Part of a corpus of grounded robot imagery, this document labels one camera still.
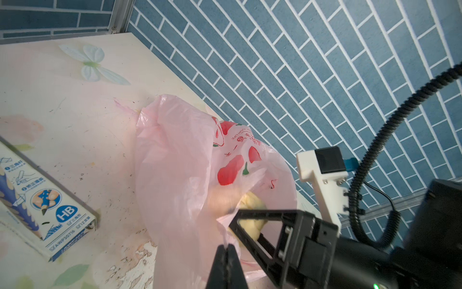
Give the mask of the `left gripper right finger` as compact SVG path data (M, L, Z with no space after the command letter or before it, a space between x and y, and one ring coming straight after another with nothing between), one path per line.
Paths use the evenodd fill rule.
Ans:
M226 248L226 288L248 289L249 286L244 276L237 250L233 244Z

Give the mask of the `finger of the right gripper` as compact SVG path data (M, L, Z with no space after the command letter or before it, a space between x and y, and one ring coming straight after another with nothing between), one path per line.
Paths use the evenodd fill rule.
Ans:
M261 242L254 241L239 224L242 220L281 222L277 246L273 247L265 237ZM305 213L300 210L239 210L230 229L255 260L299 260L305 243L304 223Z

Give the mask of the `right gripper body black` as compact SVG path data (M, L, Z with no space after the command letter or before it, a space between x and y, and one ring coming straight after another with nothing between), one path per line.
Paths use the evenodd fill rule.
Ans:
M277 245L279 289L326 289L338 240L338 225L300 210L281 213Z

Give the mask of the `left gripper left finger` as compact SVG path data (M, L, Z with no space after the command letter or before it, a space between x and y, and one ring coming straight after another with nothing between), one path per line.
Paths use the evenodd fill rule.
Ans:
M205 289L227 288L227 249L224 245L217 248Z

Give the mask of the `pink plastic bag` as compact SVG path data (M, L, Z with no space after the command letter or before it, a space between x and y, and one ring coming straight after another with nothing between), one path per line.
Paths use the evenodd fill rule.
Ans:
M264 276L231 233L237 209L255 198L269 210L297 208L289 166L243 124L218 120L186 101L162 95L136 125L135 195L158 247L153 287L196 289L215 252L233 244L248 281Z

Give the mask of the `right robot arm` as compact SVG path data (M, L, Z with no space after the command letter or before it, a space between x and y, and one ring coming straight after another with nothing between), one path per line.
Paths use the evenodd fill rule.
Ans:
M387 254L300 210L240 210L232 232L280 289L459 289L462 186L434 180L403 245Z

